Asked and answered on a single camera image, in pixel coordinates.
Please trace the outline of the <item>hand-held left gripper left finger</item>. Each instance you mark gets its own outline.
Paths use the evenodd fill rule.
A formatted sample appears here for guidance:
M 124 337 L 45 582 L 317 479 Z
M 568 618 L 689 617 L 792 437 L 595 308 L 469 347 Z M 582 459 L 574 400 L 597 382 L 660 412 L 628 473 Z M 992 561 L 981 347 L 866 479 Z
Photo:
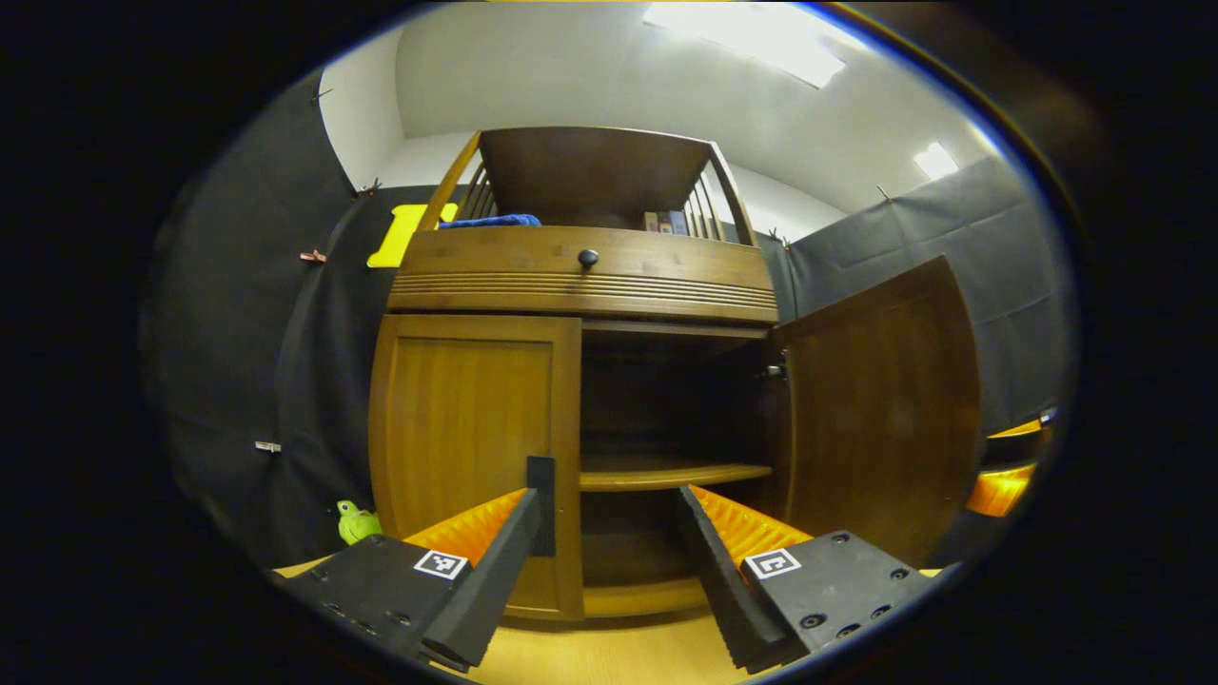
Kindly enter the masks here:
M 270 581 L 385 655 L 468 672 L 499 629 L 540 527 L 540 490 L 521 488 L 412 538 L 368 535 Z

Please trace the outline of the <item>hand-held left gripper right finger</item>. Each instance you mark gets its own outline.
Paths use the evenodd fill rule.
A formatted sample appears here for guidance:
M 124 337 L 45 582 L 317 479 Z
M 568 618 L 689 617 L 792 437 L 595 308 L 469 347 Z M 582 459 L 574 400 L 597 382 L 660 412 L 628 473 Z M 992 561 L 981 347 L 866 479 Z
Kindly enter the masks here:
M 826 672 L 905 618 L 938 577 L 848 530 L 811 538 L 705 488 L 678 488 L 678 531 L 732 662 Z

